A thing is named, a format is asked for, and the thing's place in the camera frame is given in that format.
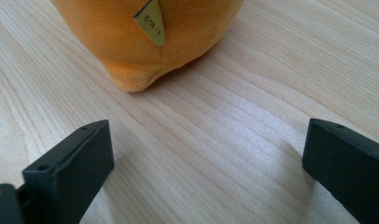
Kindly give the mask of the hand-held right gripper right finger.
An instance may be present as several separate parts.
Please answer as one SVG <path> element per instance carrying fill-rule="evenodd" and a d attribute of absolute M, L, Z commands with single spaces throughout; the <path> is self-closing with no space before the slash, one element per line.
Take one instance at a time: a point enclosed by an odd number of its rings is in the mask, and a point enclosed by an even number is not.
<path fill-rule="evenodd" d="M 379 224 L 379 144 L 343 125 L 310 119 L 302 167 L 360 224 Z"/>

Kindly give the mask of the orange plush toy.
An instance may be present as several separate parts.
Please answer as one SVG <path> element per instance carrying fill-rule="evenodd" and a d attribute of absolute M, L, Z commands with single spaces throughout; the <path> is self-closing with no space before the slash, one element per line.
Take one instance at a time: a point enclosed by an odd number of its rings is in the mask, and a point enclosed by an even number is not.
<path fill-rule="evenodd" d="M 244 0 L 50 2 L 120 88 L 142 91 L 211 49 Z"/>

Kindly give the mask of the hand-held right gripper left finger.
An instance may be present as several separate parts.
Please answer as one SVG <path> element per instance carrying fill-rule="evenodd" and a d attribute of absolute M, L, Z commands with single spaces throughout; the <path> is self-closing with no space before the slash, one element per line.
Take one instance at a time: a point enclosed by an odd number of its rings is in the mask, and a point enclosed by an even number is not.
<path fill-rule="evenodd" d="M 25 223 L 79 224 L 113 169 L 109 122 L 78 128 L 22 171 Z"/>

